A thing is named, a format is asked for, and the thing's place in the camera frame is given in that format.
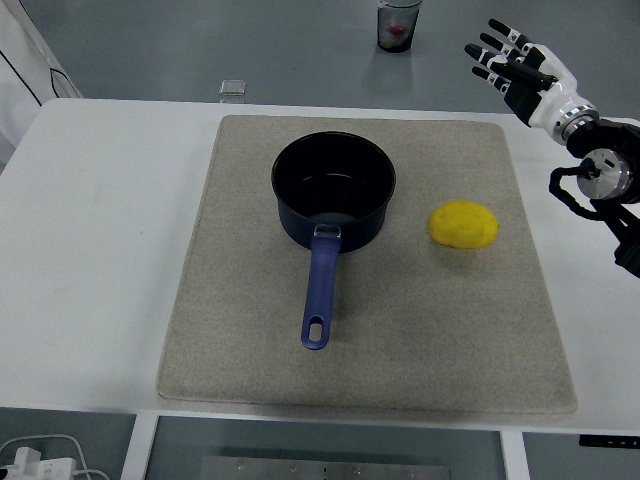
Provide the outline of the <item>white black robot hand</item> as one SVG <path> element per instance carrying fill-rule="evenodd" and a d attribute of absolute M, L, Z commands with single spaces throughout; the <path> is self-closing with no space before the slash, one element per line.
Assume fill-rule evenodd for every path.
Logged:
<path fill-rule="evenodd" d="M 464 51 L 476 62 L 472 73 L 498 90 L 522 123 L 564 145 L 571 128 L 598 118 L 579 95 L 574 75 L 547 46 L 499 20 L 488 25 L 493 32 L 482 33 L 481 43 Z"/>

